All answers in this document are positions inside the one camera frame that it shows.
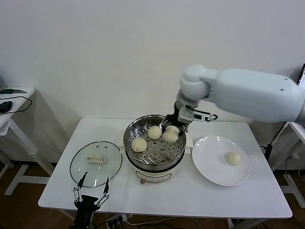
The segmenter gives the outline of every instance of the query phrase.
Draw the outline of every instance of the wooden floor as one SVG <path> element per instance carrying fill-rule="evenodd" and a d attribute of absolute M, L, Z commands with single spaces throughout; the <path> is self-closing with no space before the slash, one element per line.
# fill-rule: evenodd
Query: wooden floor
<path fill-rule="evenodd" d="M 62 215 L 57 210 L 44 209 L 38 206 L 38 200 L 43 192 L 44 185 L 19 184 L 12 196 L 4 195 L 4 192 L 11 180 L 17 173 L 20 165 L 14 169 L 9 169 L 5 176 L 0 180 L 0 225 L 4 229 L 67 229 L 72 221 Z M 29 176 L 47 176 L 39 166 L 30 166 L 26 175 Z M 275 175 L 279 184 L 284 185 L 285 181 L 280 174 Z M 305 183 L 303 183 L 297 174 L 292 177 L 303 195 L 305 196 Z M 305 209 L 299 208 L 292 195 L 286 195 L 286 199 L 293 213 L 305 224 Z M 112 214 L 95 214 L 93 223 L 98 225 L 111 217 Z M 129 219 L 131 223 L 149 222 L 161 220 L 164 217 L 153 216 L 133 216 Z M 203 229 L 227 229 L 225 219 L 197 219 Z M 200 229 L 198 225 L 190 218 L 174 218 L 164 221 L 172 227 L 184 229 Z M 268 229 L 301 229 L 297 220 L 290 219 L 268 220 L 265 222 Z M 125 229 L 137 229 L 139 226 L 131 226 L 124 223 Z M 157 226 L 156 229 L 168 229 L 166 226 Z M 260 229 L 265 229 L 264 225 L 259 225 Z"/>

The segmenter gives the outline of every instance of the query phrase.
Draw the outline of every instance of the glass lid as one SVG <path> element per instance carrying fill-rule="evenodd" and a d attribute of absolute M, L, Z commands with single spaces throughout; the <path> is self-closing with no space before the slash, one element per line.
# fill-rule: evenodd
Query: glass lid
<path fill-rule="evenodd" d="M 97 187 L 114 178 L 122 164 L 120 149 L 111 142 L 92 142 L 80 149 L 70 164 L 72 179 L 78 183 L 88 172 L 83 187 Z"/>

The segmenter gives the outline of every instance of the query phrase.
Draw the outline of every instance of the steamed bun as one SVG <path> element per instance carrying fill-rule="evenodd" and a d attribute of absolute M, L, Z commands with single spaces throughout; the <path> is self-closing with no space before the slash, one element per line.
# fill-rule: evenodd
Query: steamed bun
<path fill-rule="evenodd" d="M 225 161 L 232 166 L 237 166 L 241 162 L 240 155 L 237 152 L 226 153 L 224 158 Z"/>
<path fill-rule="evenodd" d="M 146 149 L 146 147 L 147 147 L 147 143 L 141 137 L 138 137 L 132 141 L 132 150 L 134 152 L 137 152 L 137 153 L 142 152 Z"/>
<path fill-rule="evenodd" d="M 162 130 L 159 126 L 153 125 L 151 128 L 148 129 L 148 137 L 151 139 L 158 139 L 162 135 Z"/>
<path fill-rule="evenodd" d="M 162 138 L 167 142 L 175 142 L 178 140 L 178 134 L 172 131 L 165 131 L 165 133 L 162 135 Z"/>
<path fill-rule="evenodd" d="M 176 134 L 179 134 L 180 131 L 179 131 L 179 128 L 174 126 L 174 125 L 169 125 L 168 127 L 165 128 L 165 131 L 169 131 L 169 132 L 174 132 Z"/>

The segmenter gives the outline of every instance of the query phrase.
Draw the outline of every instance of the small white table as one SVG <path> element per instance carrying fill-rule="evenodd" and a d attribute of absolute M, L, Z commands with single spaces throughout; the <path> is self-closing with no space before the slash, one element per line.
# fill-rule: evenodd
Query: small white table
<path fill-rule="evenodd" d="M 75 153 L 94 141 L 117 143 L 131 119 L 81 119 L 38 202 L 43 208 L 76 210 L 70 163 Z M 241 185 L 222 187 L 205 179 L 186 154 L 177 173 L 160 184 L 140 183 L 123 154 L 122 167 L 110 181 L 110 198 L 99 212 L 180 217 L 248 219 L 236 229 L 247 229 L 266 219 L 289 218 L 292 212 L 248 124 L 194 122 L 189 134 L 195 143 L 207 135 L 235 141 L 251 159 L 251 174 Z M 83 188 L 100 197 L 104 186 Z"/>
<path fill-rule="evenodd" d="M 14 98 L 14 99 L 7 99 L 2 100 L 2 98 L 9 98 L 9 97 L 16 97 L 16 96 L 24 96 L 26 98 L 29 98 L 35 91 L 32 87 L 9 87 L 12 89 L 19 89 L 23 90 L 27 93 L 21 94 L 0 94 L 0 103 L 3 103 L 5 101 L 12 101 L 12 108 L 9 110 L 9 112 L 15 112 L 17 111 L 25 102 L 30 103 L 25 98 Z M 17 126 L 17 124 L 11 119 L 11 116 L 14 115 L 14 113 L 10 114 L 2 114 L 0 115 L 0 127 L 3 125 L 7 125 L 9 123 L 9 128 L 19 137 L 21 142 L 23 143 L 24 148 L 27 150 L 28 154 L 49 174 L 51 175 L 54 166 L 45 158 L 45 156 L 41 153 L 38 153 L 37 147 L 33 144 L 33 142 L 21 131 L 21 129 Z M 0 178 L 3 176 L 3 174 L 6 172 L 8 168 L 13 168 L 14 165 L 4 156 L 0 155 L 0 161 L 2 161 L 5 164 L 5 167 L 0 172 Z M 23 165 L 18 173 L 16 174 L 15 178 L 12 180 L 11 184 L 5 191 L 5 195 L 10 196 L 14 192 L 15 188 L 19 183 L 32 183 L 32 184 L 46 184 L 49 180 L 48 177 L 32 177 L 32 176 L 24 176 L 23 174 L 28 169 L 28 165 Z"/>

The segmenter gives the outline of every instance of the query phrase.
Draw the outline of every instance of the stainless steel steamer basket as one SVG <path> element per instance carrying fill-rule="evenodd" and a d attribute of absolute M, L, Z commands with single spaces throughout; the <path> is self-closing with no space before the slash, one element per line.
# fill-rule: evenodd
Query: stainless steel steamer basket
<path fill-rule="evenodd" d="M 153 125 L 160 125 L 164 116 L 151 114 L 133 121 L 125 130 L 124 147 L 127 158 L 138 169 L 146 172 L 165 172 L 174 168 L 184 156 L 186 134 L 178 138 L 174 143 L 164 139 L 151 139 L 147 131 Z M 147 142 L 147 148 L 141 153 L 132 150 L 132 141 L 136 137 L 142 137 Z"/>

